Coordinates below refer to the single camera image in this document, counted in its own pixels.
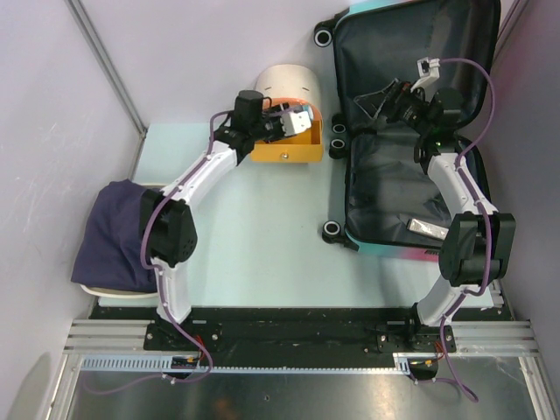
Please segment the pink and teal kids suitcase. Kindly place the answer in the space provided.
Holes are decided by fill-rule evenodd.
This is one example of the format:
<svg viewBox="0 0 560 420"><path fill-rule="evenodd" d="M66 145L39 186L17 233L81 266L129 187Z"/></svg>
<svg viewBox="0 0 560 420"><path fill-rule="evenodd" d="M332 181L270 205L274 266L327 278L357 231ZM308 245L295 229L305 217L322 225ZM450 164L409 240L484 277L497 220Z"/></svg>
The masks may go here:
<svg viewBox="0 0 560 420"><path fill-rule="evenodd" d="M428 159L464 152L487 189L480 152L460 131L485 100L500 20L497 1L365 1L315 25L316 46L333 50L340 103L329 154L346 163L345 219L324 224L325 242L437 259L441 241L412 228L452 224Z"/></svg>

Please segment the cream round drawer cabinet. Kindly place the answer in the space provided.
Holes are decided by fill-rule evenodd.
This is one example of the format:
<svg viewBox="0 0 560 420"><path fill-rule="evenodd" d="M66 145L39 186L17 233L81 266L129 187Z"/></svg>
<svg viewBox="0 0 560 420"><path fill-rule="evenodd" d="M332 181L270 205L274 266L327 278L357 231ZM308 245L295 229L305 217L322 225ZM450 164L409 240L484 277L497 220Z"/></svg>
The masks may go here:
<svg viewBox="0 0 560 420"><path fill-rule="evenodd" d="M251 159L289 164L321 161L324 146L319 77L305 66L275 65L259 75L255 90L271 99L263 109L272 113L282 137L257 142Z"/></svg>

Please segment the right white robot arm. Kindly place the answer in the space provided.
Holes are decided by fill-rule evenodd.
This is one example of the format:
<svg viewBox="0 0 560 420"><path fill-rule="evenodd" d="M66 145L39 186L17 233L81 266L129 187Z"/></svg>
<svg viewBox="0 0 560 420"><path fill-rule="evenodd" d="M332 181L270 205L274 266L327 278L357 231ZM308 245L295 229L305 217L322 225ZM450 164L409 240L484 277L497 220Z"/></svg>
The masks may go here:
<svg viewBox="0 0 560 420"><path fill-rule="evenodd" d="M515 218L500 212L482 192L466 162L456 132L462 95L439 89L426 101L409 81L395 79L373 94L375 120L404 123L418 134L413 159L436 185L451 216L439 252L439 277L411 309L403 329L405 344L423 351L469 296L479 297L504 277L515 234Z"/></svg>

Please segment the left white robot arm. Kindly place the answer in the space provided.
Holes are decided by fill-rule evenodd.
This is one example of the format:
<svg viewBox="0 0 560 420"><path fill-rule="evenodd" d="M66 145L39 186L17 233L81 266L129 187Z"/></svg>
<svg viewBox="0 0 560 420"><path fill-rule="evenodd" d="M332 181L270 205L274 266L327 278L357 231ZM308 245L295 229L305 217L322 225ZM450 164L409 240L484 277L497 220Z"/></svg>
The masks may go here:
<svg viewBox="0 0 560 420"><path fill-rule="evenodd" d="M291 137L287 101L275 104L255 90L242 90L234 108L210 118L209 138L189 169L158 191L148 190L140 201L140 262L156 278L157 314L168 321L163 339L181 350L192 343L193 328L183 322L192 310L188 284L179 279L197 243L193 210L207 193L243 161L259 141L274 143Z"/></svg>

